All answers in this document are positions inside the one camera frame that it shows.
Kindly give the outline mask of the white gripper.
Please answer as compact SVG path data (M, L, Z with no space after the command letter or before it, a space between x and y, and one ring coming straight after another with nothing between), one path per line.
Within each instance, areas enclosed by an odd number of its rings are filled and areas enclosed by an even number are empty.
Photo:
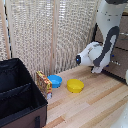
M96 66L94 66L94 67L92 68L92 70L91 70L91 73L101 73L102 70L103 70L103 67L96 67Z

